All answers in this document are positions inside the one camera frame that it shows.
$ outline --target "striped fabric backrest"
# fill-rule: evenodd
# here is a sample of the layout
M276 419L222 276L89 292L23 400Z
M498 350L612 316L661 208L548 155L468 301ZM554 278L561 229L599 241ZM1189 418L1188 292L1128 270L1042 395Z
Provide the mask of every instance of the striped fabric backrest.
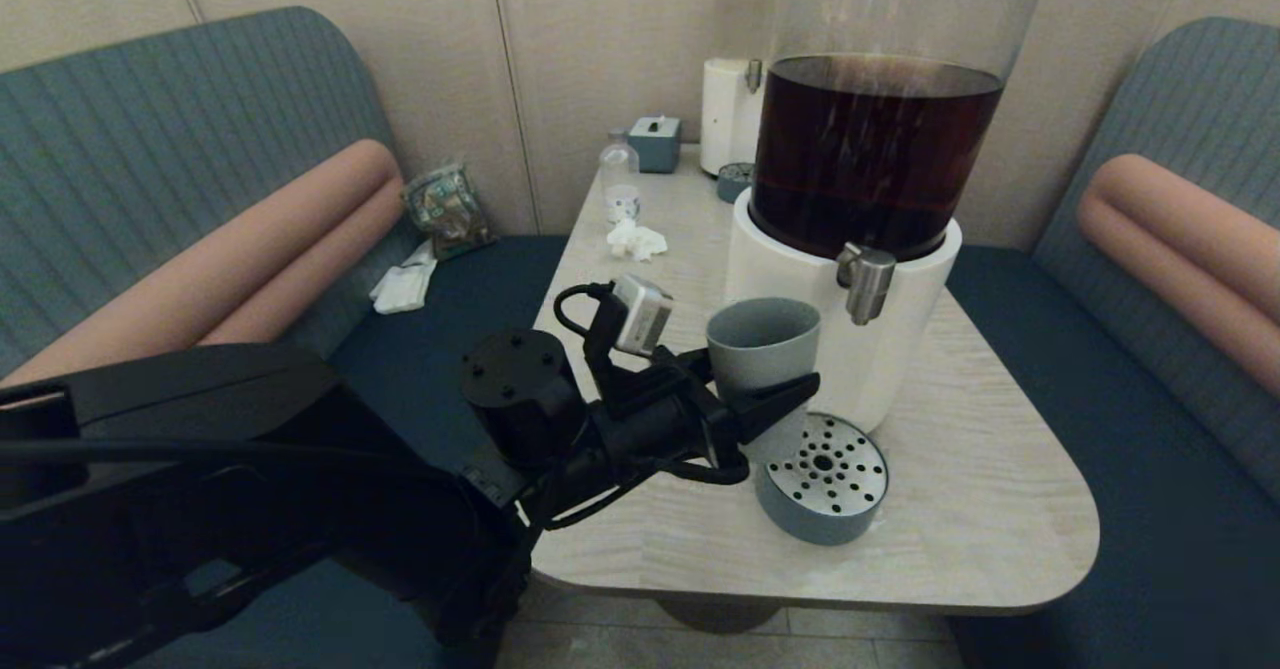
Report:
M1208 18L1148 49L1034 253L1280 501L1280 403L1079 233L1080 194L1121 153L1151 159L1280 226L1280 29Z
M0 75L0 376L365 137L394 146L369 72L303 8ZM285 340L333 350L415 237L401 224Z

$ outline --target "white base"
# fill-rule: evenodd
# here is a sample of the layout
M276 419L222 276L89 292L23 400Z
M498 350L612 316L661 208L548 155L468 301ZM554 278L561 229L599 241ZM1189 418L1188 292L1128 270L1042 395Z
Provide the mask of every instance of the white base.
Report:
M822 313L818 372L822 388L809 411L826 411L869 432L887 416L902 386L933 306L960 253L960 224L947 224L946 239L932 255L897 265L884 308L864 327L845 310L849 290L836 283L836 262L774 240L751 221L751 191L733 203L724 299L786 295L808 301Z
M764 77L751 93L746 67L746 59L708 59L703 64L703 171L718 174L724 164L755 162Z

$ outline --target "floor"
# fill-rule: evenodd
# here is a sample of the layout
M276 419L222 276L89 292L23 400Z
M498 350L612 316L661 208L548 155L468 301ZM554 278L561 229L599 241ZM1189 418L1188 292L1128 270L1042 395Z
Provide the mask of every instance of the floor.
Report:
M539 581L521 600L498 669L961 669L946 622L870 611L783 609L744 634L685 627L653 601L589 596Z

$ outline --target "gray cup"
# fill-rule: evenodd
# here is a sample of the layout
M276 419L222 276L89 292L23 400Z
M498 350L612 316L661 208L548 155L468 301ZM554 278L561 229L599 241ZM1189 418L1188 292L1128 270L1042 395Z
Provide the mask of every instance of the gray cup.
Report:
M822 315L804 301L740 301L719 310L707 322L707 349L722 400L812 374L818 361ZM781 459L800 446L805 405L786 414L772 429L741 446L753 463Z

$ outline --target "tissue box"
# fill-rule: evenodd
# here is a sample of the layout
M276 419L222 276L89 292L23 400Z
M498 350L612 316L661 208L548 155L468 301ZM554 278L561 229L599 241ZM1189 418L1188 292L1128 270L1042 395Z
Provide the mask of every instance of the tissue box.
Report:
M627 133L627 142L640 155L640 171L676 171L676 164L680 162L680 119L640 116Z

